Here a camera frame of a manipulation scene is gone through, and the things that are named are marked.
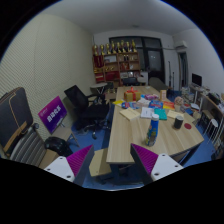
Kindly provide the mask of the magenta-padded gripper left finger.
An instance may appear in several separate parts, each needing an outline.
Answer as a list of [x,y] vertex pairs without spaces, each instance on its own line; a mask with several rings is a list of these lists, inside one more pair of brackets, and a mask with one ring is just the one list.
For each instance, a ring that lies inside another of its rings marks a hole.
[[45,171],[82,186],[93,156],[94,146],[89,145],[68,157],[59,156]]

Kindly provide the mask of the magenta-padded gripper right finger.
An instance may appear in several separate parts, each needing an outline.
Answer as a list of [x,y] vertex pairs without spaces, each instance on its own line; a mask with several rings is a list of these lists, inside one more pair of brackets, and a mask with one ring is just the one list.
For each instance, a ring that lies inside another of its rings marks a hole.
[[156,154],[136,144],[131,144],[130,153],[144,185],[182,169],[182,166],[167,154]]

